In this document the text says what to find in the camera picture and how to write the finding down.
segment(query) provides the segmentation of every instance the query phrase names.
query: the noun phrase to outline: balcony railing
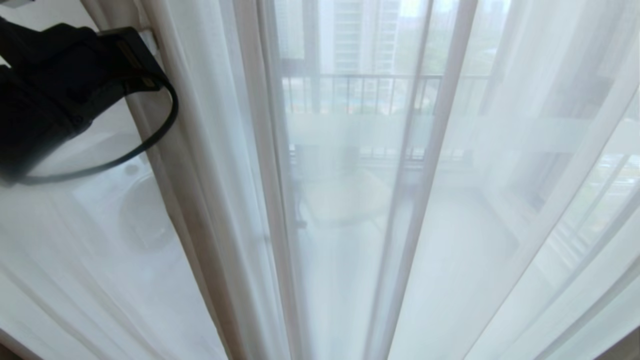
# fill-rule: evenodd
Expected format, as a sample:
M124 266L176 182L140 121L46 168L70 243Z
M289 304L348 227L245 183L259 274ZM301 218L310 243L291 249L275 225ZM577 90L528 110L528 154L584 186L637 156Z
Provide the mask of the balcony railing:
M418 77L416 114L433 114L442 76ZM413 80L409 75L321 74L285 76L282 86L287 113L393 115L406 109ZM477 115L488 80L487 75L460 77L455 106L458 115Z

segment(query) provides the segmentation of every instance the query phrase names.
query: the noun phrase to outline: black object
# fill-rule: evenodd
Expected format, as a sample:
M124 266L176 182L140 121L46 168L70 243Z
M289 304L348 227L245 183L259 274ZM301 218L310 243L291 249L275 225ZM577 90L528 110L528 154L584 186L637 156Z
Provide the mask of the black object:
M0 55L12 66L0 66L0 179L6 184L49 183L104 171L154 145L175 122L175 90L133 28L96 34L58 24L38 32L0 17ZM69 174L26 177L123 96L163 86L172 96L171 113L130 153Z

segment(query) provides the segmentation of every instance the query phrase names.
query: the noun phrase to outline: black cable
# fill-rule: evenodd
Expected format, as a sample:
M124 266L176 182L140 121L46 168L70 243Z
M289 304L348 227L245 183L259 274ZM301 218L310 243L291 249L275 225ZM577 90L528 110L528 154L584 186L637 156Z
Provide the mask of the black cable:
M167 131L169 131L169 129L171 128L171 126L175 122L175 119L178 116L178 95L175 93L175 89L167 79L147 71L135 72L133 75L128 74L126 76L116 77L115 79L112 78L110 80L113 81L117 79L132 79L132 78L151 78L154 81L157 81L158 83L162 84L169 91L169 94L171 95L171 100L172 100L171 112L169 112L169 115L164 121L164 124L162 124L162 126L160 126L160 128L153 135L147 138L144 142L142 142L139 146L137 146L132 151L129 151L127 154L124 154L123 156L115 160L109 161L108 163L104 163L101 165L97 165L95 167L90 167L90 168L86 168L78 171L67 172L64 174L55 174L55 175L49 175L49 176L25 176L22 179L18 180L18 183L24 184L24 185L60 183L62 181L67 181L71 179L77 179L79 177L97 174L99 172L109 170L111 168L114 168L118 165L121 165L122 163L125 163L135 158L136 156L140 155L142 152L145 152L151 146L155 145L158 141L160 141L160 139L162 139L162 137L167 133Z

